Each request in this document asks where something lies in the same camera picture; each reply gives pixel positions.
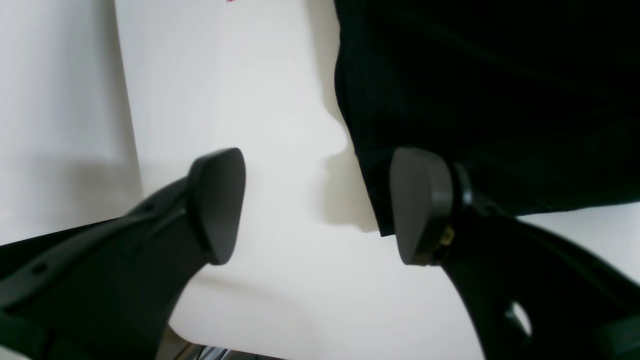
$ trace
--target white wall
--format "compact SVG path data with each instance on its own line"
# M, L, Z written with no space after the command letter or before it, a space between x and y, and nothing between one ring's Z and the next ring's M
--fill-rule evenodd
M0 0L0 245L141 196L113 2Z

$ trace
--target screw hole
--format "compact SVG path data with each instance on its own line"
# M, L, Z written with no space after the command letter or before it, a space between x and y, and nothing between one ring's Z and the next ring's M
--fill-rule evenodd
M522 307L519 302L512 302L504 315L508 320L510 320L511 324L525 336L525 338L528 339L531 337L533 329L531 327L529 315L527 315L524 307Z
M45 271L47 271L47 264L39 263L33 268L31 272L33 273L33 275L40 275Z

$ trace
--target dark green fabric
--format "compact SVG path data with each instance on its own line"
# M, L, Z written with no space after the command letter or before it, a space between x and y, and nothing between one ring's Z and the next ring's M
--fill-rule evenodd
M398 146L514 215L640 200L639 1L335 0L335 87L382 235Z

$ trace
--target black fabric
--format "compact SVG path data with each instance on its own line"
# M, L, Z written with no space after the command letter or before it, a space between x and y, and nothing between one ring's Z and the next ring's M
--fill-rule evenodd
M335 91L382 235L391 155L514 215L640 200L640 2L335 0Z

